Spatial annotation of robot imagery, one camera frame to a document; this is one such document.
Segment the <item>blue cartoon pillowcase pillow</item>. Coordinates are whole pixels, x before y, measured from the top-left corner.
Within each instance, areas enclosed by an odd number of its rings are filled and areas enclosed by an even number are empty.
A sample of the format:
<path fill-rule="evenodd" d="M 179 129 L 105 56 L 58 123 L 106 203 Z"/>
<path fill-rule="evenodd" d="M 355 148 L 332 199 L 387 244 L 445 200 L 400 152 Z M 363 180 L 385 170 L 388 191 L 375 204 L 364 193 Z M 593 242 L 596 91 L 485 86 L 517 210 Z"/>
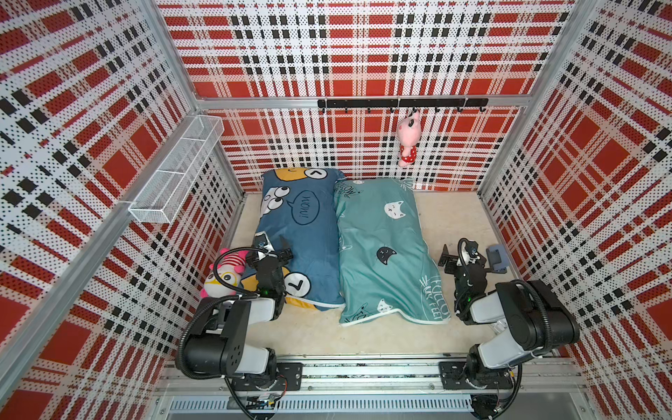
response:
<path fill-rule="evenodd" d="M 283 168 L 262 175 L 258 234 L 274 250 L 289 249 L 282 268 L 290 305 L 327 311 L 345 306 L 341 295 L 336 169 Z"/>

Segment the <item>green cat pillowcase pillow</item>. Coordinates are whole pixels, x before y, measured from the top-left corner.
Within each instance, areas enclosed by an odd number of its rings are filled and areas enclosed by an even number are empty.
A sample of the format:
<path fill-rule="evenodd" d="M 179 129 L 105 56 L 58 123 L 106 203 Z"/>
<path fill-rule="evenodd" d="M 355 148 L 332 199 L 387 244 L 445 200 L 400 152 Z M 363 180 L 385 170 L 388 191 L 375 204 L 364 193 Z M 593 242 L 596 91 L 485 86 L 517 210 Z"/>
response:
<path fill-rule="evenodd" d="M 334 189 L 339 281 L 352 326 L 399 314 L 420 325 L 451 318 L 438 266 L 422 235 L 411 180 L 344 180 Z"/>

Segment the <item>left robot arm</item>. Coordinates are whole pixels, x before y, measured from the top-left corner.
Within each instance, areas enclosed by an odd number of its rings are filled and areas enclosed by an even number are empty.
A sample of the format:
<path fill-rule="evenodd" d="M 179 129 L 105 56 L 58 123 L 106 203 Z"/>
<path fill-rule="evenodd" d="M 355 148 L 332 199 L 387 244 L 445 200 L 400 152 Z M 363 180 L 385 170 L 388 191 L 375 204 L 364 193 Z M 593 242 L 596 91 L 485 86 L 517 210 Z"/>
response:
<path fill-rule="evenodd" d="M 264 232 L 256 234 L 250 247 L 234 248 L 218 257 L 245 251 L 245 264 L 255 271 L 254 290 L 226 283 L 215 269 L 215 281 L 232 295 L 208 297 L 183 332 L 176 356 L 177 368 L 194 380 L 222 378 L 243 380 L 259 390 L 272 388 L 278 380 L 275 351 L 246 344 L 249 326 L 276 320 L 285 306 L 288 292 L 283 268 L 293 254 L 286 241 L 275 250 Z"/>

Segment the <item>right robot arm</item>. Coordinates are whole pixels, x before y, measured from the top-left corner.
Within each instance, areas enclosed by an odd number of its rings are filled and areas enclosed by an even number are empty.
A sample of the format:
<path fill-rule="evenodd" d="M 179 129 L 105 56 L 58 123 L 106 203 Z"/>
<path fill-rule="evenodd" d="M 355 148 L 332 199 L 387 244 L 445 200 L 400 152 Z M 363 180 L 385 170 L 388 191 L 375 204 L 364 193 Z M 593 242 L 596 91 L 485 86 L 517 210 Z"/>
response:
<path fill-rule="evenodd" d="M 454 276 L 454 313 L 467 326 L 502 327 L 493 339 L 475 344 L 463 360 L 441 362 L 446 390 L 510 390 L 509 373 L 525 362 L 579 340 L 579 324 L 542 281 L 500 282 L 488 292 L 488 275 L 508 272 L 510 260 L 502 245 L 485 254 L 476 241 L 461 238 L 452 254 L 444 246 L 439 258 L 444 272 Z"/>

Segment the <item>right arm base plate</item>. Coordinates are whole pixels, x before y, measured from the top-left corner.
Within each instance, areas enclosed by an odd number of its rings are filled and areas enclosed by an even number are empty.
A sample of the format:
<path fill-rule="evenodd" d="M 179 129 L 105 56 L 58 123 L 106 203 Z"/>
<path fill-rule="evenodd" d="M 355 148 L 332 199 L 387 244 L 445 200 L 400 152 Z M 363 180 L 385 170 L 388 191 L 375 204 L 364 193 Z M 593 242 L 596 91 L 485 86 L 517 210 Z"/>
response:
<path fill-rule="evenodd" d="M 514 381 L 507 369 L 468 367 L 464 360 L 439 362 L 444 390 L 512 390 Z"/>

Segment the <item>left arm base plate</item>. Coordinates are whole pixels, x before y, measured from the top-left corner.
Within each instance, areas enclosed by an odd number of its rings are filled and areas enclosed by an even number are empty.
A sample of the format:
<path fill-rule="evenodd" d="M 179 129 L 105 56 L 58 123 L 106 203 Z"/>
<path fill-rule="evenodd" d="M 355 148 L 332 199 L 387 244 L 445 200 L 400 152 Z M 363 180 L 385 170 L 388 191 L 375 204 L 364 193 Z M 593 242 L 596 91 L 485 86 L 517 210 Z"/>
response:
<path fill-rule="evenodd" d="M 248 374 L 234 378 L 232 386 L 235 391 L 298 391 L 301 389 L 304 364 L 301 362 L 279 362 L 276 371 L 271 374 Z"/>

